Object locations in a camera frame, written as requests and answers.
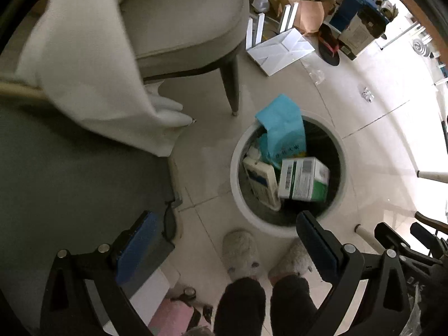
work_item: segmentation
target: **white trash can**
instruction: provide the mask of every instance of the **white trash can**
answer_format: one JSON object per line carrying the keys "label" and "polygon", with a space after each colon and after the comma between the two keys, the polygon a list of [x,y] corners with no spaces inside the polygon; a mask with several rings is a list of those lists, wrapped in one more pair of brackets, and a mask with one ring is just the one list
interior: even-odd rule
{"label": "white trash can", "polygon": [[230,186],[235,202],[244,217],[259,230],[275,237],[296,237],[296,215],[309,210],[317,220],[331,216],[340,206],[347,188],[346,155],[342,139],[323,118],[302,111],[308,156],[319,159],[330,169],[325,202],[286,201],[279,212],[260,203],[252,193],[242,161],[251,143],[266,132],[256,121],[237,143],[230,164]]}

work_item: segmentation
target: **chair leg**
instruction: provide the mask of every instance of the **chair leg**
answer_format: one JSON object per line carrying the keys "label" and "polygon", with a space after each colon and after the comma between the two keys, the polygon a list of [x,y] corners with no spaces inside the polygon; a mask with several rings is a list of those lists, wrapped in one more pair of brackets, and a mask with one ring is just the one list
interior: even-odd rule
{"label": "chair leg", "polygon": [[232,108],[232,115],[238,116],[240,109],[240,86],[238,84],[238,63],[235,56],[232,60],[220,67],[225,94]]}

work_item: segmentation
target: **white cloth cover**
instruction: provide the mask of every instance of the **white cloth cover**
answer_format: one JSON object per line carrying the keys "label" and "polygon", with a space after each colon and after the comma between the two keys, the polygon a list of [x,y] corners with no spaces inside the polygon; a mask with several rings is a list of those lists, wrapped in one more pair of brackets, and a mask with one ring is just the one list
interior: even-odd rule
{"label": "white cloth cover", "polygon": [[16,73],[86,129],[157,156],[193,122],[181,104],[146,92],[117,0],[51,0]]}

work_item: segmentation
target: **fuzzy slipper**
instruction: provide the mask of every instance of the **fuzzy slipper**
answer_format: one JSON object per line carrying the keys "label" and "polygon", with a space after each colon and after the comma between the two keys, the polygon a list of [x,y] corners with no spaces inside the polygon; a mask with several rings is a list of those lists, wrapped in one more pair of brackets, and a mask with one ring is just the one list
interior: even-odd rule
{"label": "fuzzy slipper", "polygon": [[278,264],[270,270],[268,276],[269,278],[274,278],[290,273],[302,276],[308,270],[312,271],[312,264],[313,262],[302,241],[296,239]]}
{"label": "fuzzy slipper", "polygon": [[258,277],[261,265],[257,244],[251,233],[236,230],[224,236],[223,263],[232,282],[240,278]]}

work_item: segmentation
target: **brown paper bag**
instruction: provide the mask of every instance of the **brown paper bag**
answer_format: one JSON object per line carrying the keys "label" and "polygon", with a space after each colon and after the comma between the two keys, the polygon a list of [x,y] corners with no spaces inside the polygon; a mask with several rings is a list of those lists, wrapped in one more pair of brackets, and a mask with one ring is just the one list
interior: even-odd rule
{"label": "brown paper bag", "polygon": [[294,28],[301,33],[313,33],[319,30],[323,20],[334,6],[334,0],[305,1],[305,0],[269,0],[275,15],[281,17],[285,5],[299,3],[294,19]]}

